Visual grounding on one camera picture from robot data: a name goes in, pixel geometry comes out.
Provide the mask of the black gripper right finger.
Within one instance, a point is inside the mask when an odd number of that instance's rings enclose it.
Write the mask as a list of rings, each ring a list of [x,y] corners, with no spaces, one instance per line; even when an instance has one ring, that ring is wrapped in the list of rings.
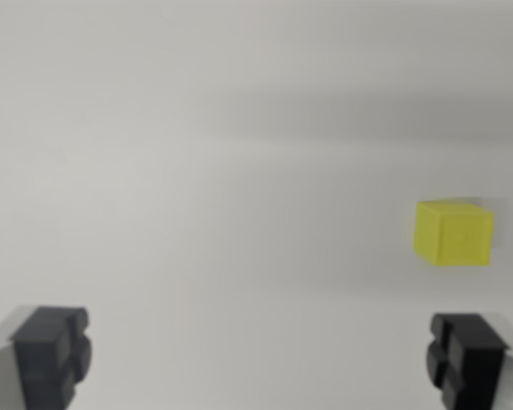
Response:
[[[426,368],[449,410],[513,409],[513,325],[498,313],[435,313]]]

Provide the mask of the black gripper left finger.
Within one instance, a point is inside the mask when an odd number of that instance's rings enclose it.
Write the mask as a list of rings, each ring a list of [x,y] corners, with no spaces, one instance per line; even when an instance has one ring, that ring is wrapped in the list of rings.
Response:
[[[91,366],[83,307],[21,305],[0,322],[0,409],[67,409]]]

